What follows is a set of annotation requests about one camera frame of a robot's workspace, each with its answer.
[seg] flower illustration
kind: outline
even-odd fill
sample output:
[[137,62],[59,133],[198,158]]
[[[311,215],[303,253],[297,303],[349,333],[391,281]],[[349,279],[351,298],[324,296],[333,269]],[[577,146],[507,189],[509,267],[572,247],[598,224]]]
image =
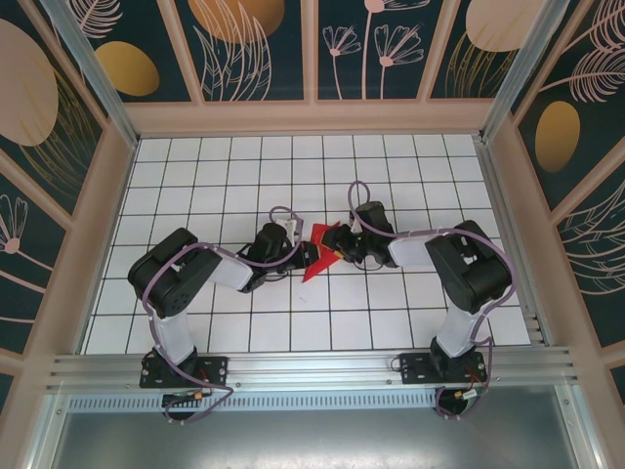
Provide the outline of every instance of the flower illustration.
[[339,94],[339,100],[343,99],[343,95],[341,95],[341,87],[339,86],[339,74],[336,70],[336,58],[360,51],[360,43],[355,42],[356,39],[357,37],[353,26],[340,26],[336,28],[336,31],[334,31],[332,26],[323,28],[323,40],[325,41],[325,45],[328,46],[328,50],[332,56],[332,65],[334,66],[334,82],[336,83],[336,91]]
[[417,49],[421,43],[421,38],[417,34],[418,29],[418,26],[413,28],[398,26],[389,36],[387,24],[375,28],[375,47],[382,66],[381,100],[384,99],[384,76],[389,66],[413,64],[423,60],[423,49]]
[[364,0],[364,7],[370,13],[382,13],[385,10],[413,10],[415,8],[425,7],[430,0],[405,1],[398,0]]
[[20,251],[20,238],[26,224],[28,204],[16,198],[15,208],[5,193],[0,195],[0,252],[15,254]]
[[[39,262],[33,259],[29,255],[23,253],[21,248],[21,236],[23,235],[23,229],[26,225],[26,216],[28,215],[28,203],[17,197],[14,205],[11,204],[11,199],[3,193],[0,195],[0,255],[4,254],[18,254],[24,259],[32,262],[33,264],[46,269],[52,270],[52,267],[47,266],[43,262]],[[46,289],[41,286],[35,285],[22,278],[13,276],[8,272],[0,270],[0,277],[6,278],[18,285],[30,288],[33,291],[39,293],[45,293]],[[31,320],[15,320],[0,317],[0,320],[8,320],[12,322],[31,322]]]
[[367,99],[367,51],[369,48],[369,30],[371,28],[371,17],[382,12],[402,10],[414,10],[415,8],[427,7],[430,0],[364,0],[364,8],[367,9],[367,23],[364,29],[364,52],[362,53],[362,98]]

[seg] gray metal floor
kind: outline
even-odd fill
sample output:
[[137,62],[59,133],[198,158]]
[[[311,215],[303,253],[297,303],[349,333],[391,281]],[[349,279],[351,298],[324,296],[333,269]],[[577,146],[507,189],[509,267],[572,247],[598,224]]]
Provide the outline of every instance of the gray metal floor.
[[430,408],[71,414],[56,469],[576,468],[552,388],[493,389],[467,420]]

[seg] white grid floor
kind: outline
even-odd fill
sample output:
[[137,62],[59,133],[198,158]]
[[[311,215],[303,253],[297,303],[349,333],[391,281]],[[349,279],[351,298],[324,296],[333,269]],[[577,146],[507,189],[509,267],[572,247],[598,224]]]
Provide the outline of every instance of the white grid floor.
[[[498,245],[497,224],[469,135],[366,135],[142,140],[83,352],[141,354],[146,314],[125,279],[149,247],[179,227],[231,251],[254,239],[275,205],[313,223],[349,219],[355,178],[381,200],[397,231],[476,220]],[[362,272],[339,262],[252,294],[205,285],[188,308],[199,352],[429,347],[447,299],[434,270]],[[519,300],[494,311],[480,337],[529,344]]]

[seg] purple cable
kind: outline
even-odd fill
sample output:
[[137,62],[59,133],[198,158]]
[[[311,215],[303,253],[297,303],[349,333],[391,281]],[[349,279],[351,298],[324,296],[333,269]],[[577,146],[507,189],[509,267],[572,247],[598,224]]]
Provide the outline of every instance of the purple cable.
[[150,307],[150,305],[149,305],[149,303],[147,301],[147,299],[149,298],[149,293],[152,291],[153,287],[156,285],[156,283],[159,281],[159,279],[163,276],[163,274],[165,274],[165,272],[167,272],[167,270],[171,266],[173,266],[179,259],[183,258],[185,255],[187,255],[190,251],[192,251],[194,249],[212,249],[215,252],[218,252],[220,254],[224,254],[225,256],[231,257],[233,259],[238,259],[239,261],[243,262],[244,264],[247,264],[247,265],[253,266],[253,267],[276,267],[276,266],[279,266],[280,264],[284,263],[285,261],[287,261],[288,259],[290,259],[291,257],[293,257],[295,255],[295,253],[299,249],[300,245],[302,244],[302,230],[303,230],[303,227],[304,227],[304,220],[302,220],[290,208],[284,207],[284,206],[277,206],[277,207],[274,207],[270,211],[270,220],[272,222],[274,222],[273,212],[275,212],[276,210],[284,210],[284,211],[286,211],[286,212],[291,214],[292,219],[294,219],[296,221],[296,232],[298,234],[298,238],[297,238],[297,241],[295,242],[295,246],[293,246],[293,249],[286,256],[284,256],[282,259],[280,259],[278,261],[274,261],[274,262],[267,262],[267,263],[253,262],[253,261],[248,261],[247,259],[243,259],[240,256],[238,256],[237,254],[232,254],[231,252],[226,251],[225,249],[223,249],[223,248],[221,248],[219,246],[215,246],[214,244],[211,244],[209,242],[196,242],[194,244],[191,244],[191,245],[187,246],[182,251],[180,251],[176,255],[174,255],[174,257],[172,257],[169,261],[167,261],[165,263],[165,265],[162,266],[158,270],[158,272],[154,275],[154,277],[152,277],[152,279],[147,284],[146,291],[144,291],[144,295],[142,296],[142,304],[144,305],[144,309],[146,310],[146,313],[147,313],[147,318],[148,318],[148,321],[149,321],[149,331],[150,331],[150,333],[152,335],[152,339],[154,339],[154,344],[155,344],[156,351],[160,354],[160,356],[163,358],[163,360],[165,360],[165,362],[167,362],[167,364],[174,371],[176,371],[176,373],[178,373],[180,376],[182,376],[187,381],[190,381],[191,383],[197,384],[201,388],[209,388],[209,389],[216,389],[216,390],[220,390],[220,391],[227,391],[227,393],[224,396],[220,397],[214,404],[212,404],[206,410],[202,410],[201,412],[195,413],[194,415],[192,415],[191,417],[189,417],[186,420],[174,420],[171,417],[171,415],[169,414],[170,408],[172,407],[172,405],[175,405],[176,403],[180,402],[181,400],[174,400],[174,401],[172,401],[171,403],[169,403],[165,407],[165,416],[167,417],[169,423],[175,423],[177,425],[185,425],[186,423],[196,422],[197,420],[199,420],[202,417],[204,417],[204,416],[208,415],[209,413],[211,413],[215,407],[217,407],[223,401],[225,401],[227,398],[229,398],[232,395],[232,393],[234,392],[234,390],[231,387],[229,387],[229,386],[222,386],[222,385],[219,385],[219,384],[212,384],[212,383],[207,383],[205,381],[199,380],[199,379],[191,376],[190,374],[185,373],[184,371],[182,371],[181,369],[178,368],[178,366],[171,360],[171,358],[167,354],[167,351],[163,347],[163,345],[162,345],[162,343],[161,343],[161,341],[160,341],[160,339],[158,337],[158,334],[156,332],[156,325],[154,324],[154,310]]
[[[503,252],[501,249],[499,249],[498,246],[496,246],[492,241],[490,241],[489,239],[486,239],[483,236],[480,236],[479,234],[475,234],[472,232],[468,232],[466,230],[460,230],[457,228],[442,228],[442,229],[438,229],[438,230],[420,230],[420,231],[415,231],[415,232],[405,232],[405,233],[387,233],[387,232],[383,232],[382,230],[378,230],[375,227],[372,227],[371,225],[367,224],[366,222],[364,222],[360,216],[356,213],[355,208],[354,208],[354,204],[352,203],[352,192],[354,190],[355,187],[357,186],[363,186],[365,191],[367,192],[367,202],[371,199],[371,191],[369,190],[369,188],[367,187],[366,184],[364,184],[362,181],[354,181],[350,184],[350,188],[348,189],[348,204],[350,206],[350,212],[352,212],[352,215],[354,216],[354,219],[356,221],[358,221],[363,227],[365,227],[366,229],[368,229],[370,232],[375,233],[376,235],[381,235],[381,236],[386,236],[386,237],[394,237],[394,238],[398,238],[398,237],[412,237],[412,236],[429,236],[429,235],[462,235],[465,237],[470,237],[471,239],[474,239],[478,242],[481,242],[482,244],[486,245],[487,247],[489,247],[490,249],[492,249],[495,254],[497,254],[497,256],[499,256],[499,258],[504,262],[504,264],[506,265],[506,267],[508,268],[508,272],[510,272],[510,277],[512,279],[511,282],[511,287],[510,290],[508,290],[508,293],[506,293],[504,296],[502,296],[501,298],[499,298],[496,301],[493,301],[491,303],[489,303],[486,308],[484,308],[484,311],[481,312],[481,314],[479,315],[478,320],[476,321],[476,325],[474,326],[473,331],[471,332],[471,340],[477,345],[477,346],[481,346],[481,345],[486,345],[488,344],[488,371],[486,372],[486,382],[484,383],[484,393],[487,392],[488,389],[488,385],[490,384],[490,373],[492,371],[492,348],[493,348],[493,340],[492,337],[488,337],[487,339],[481,341],[481,342],[476,342],[476,337],[478,335],[478,331],[479,328],[481,327],[481,324],[484,322],[484,320],[486,319],[486,316],[495,308],[497,308],[498,306],[504,304],[506,301],[508,301],[508,299],[510,299],[510,297],[512,297],[512,295],[515,294],[515,291],[517,291],[517,284],[518,284],[518,276],[517,276],[517,270],[515,269],[515,267],[512,264],[512,261],[510,260],[510,258],[506,255],[505,252]],[[440,407],[439,401],[440,401],[440,395],[442,394],[442,392],[445,390],[445,387],[442,386],[441,388],[439,388],[437,390],[437,394],[436,394],[436,398],[435,398],[435,410],[437,411],[437,414],[448,418],[449,415],[451,415],[450,412],[448,412],[447,410],[445,410],[444,408]],[[479,403],[481,401],[481,399],[483,398],[483,395],[481,397],[479,397],[478,401],[473,405],[473,407],[471,407],[464,415],[465,417],[471,413],[473,413],[475,411],[475,409],[479,406]]]

